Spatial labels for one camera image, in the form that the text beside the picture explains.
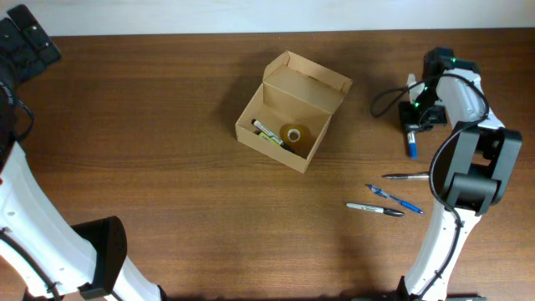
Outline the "yellow tape roll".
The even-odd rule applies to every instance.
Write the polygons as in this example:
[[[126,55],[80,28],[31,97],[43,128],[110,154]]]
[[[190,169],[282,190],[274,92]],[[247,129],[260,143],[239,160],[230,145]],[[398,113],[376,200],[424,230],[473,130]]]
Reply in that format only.
[[[283,142],[296,153],[308,153],[315,140],[310,129],[302,124],[283,125],[279,134]]]

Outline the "white marker blue cap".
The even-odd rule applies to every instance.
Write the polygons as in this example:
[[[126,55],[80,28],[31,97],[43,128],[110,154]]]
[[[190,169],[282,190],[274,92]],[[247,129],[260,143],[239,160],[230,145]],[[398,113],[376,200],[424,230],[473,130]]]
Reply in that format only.
[[[415,141],[415,132],[410,131],[407,133],[407,142],[408,142],[408,151],[409,156],[411,159],[417,159],[418,158],[418,150],[417,145]]]

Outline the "black pen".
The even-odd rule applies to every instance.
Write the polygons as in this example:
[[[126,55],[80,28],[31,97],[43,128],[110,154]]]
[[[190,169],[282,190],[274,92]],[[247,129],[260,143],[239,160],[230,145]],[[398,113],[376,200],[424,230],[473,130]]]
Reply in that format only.
[[[429,178],[428,172],[410,173],[410,174],[386,174],[382,176],[389,180],[427,180]]]

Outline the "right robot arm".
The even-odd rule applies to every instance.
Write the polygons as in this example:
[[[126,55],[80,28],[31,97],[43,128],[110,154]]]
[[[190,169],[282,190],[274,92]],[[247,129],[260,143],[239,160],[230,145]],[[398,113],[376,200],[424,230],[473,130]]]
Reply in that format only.
[[[396,300],[446,299],[471,230],[507,189],[522,136],[494,115],[481,81],[475,63],[457,58],[450,48],[434,48],[424,57],[421,82],[407,82],[418,114],[432,105],[444,107],[452,132],[431,161],[431,224],[417,259],[400,279]]]

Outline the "blue pen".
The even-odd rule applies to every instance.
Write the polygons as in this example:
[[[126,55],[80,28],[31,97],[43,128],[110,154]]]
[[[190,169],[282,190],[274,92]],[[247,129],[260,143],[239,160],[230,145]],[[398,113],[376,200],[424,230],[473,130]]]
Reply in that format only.
[[[416,213],[419,213],[419,214],[424,214],[424,212],[419,207],[411,204],[408,201],[402,200],[397,196],[393,196],[393,195],[389,194],[388,192],[380,189],[377,186],[374,186],[374,185],[371,185],[371,184],[366,184],[366,186],[377,196],[381,196],[381,197],[383,197],[385,199],[389,199],[389,200],[392,200],[394,202],[397,202],[398,204],[400,204],[404,208],[409,209],[409,210],[411,210],[413,212],[416,212]]]

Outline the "brown cardboard box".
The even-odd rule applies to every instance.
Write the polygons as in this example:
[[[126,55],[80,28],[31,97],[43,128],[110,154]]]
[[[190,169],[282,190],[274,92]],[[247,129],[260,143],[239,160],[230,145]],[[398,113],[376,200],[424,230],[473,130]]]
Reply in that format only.
[[[352,84],[352,79],[286,51],[264,69],[262,83],[235,124],[237,140],[304,173]],[[305,125],[315,138],[313,146],[308,153],[284,150],[257,136],[253,119],[279,138],[283,125]]]

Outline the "grey black permanent marker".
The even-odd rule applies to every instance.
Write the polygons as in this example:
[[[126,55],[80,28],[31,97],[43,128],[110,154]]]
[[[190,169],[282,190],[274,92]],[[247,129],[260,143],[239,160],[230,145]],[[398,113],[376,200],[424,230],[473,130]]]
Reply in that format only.
[[[391,208],[376,207],[371,205],[359,204],[359,203],[346,203],[346,207],[361,211],[374,212],[391,217],[403,217],[405,214],[401,211],[397,211]]]

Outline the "yellow highlighter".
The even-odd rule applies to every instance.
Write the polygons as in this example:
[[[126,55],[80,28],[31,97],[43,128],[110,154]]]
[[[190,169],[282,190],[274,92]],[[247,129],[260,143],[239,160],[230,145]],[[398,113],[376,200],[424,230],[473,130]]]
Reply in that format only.
[[[272,138],[271,136],[265,134],[264,132],[261,132],[261,131],[257,131],[256,132],[256,135],[259,136],[260,138],[262,138],[263,140],[266,140],[274,145],[277,145],[277,146],[280,146],[280,144],[277,142],[276,139]]]

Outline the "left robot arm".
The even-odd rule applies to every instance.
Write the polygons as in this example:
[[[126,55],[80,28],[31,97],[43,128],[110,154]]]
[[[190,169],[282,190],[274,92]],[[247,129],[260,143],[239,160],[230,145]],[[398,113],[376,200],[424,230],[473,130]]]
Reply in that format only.
[[[45,195],[20,143],[17,112],[33,112],[17,88],[61,59],[61,53],[27,6],[1,20],[1,256],[26,284],[26,300],[167,298],[127,255],[117,216],[69,225]]]

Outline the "white marker black cap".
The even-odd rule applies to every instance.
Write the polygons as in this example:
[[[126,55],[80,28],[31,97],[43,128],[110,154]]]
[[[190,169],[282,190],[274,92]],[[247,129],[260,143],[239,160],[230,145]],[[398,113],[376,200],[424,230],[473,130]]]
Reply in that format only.
[[[258,121],[256,119],[253,119],[252,120],[252,125],[257,129],[257,131],[264,132],[265,134],[267,134],[267,135],[271,136],[272,138],[276,139],[277,142],[280,144],[280,147],[282,147],[284,150],[294,153],[294,149],[292,149],[288,144],[286,144],[281,138],[279,138],[274,132],[272,132],[270,129],[268,129],[260,121]]]

